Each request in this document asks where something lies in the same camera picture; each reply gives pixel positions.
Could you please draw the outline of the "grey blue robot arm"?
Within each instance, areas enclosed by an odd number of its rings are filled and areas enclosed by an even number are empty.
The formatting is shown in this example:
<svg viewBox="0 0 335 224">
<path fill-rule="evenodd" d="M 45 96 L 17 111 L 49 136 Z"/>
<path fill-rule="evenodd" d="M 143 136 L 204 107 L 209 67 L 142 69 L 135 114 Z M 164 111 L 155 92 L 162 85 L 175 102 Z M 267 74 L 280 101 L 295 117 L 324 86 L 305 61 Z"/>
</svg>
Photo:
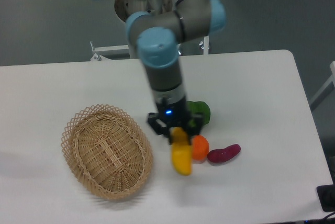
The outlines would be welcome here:
<svg viewBox="0 0 335 224">
<path fill-rule="evenodd" d="M 171 130 L 180 127 L 191 144 L 204 124 L 203 115 L 190 112 L 187 106 L 178 45 L 221 31 L 225 25 L 220 0 L 176 0 L 175 8 L 166 13 L 134 8 L 126 19 L 130 54 L 141 60 L 157 107 L 147 122 L 169 143 L 176 140 Z"/>
</svg>

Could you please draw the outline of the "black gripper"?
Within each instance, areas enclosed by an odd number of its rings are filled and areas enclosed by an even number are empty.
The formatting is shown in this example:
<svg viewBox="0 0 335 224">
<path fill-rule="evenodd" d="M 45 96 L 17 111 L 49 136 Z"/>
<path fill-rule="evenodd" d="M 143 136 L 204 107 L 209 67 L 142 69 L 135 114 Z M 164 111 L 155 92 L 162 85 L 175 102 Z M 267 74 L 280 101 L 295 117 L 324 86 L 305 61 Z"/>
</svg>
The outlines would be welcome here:
<svg viewBox="0 0 335 224">
<path fill-rule="evenodd" d="M 171 128 L 184 127 L 188 145 L 192 145 L 192 138 L 200 134 L 205 116 L 203 113 L 191 113 L 187 107 L 186 97 L 168 104 L 167 100 L 156 103 L 158 113 L 147 114 L 147 124 L 156 133 L 167 138 L 169 145 L 173 143 Z"/>
</svg>

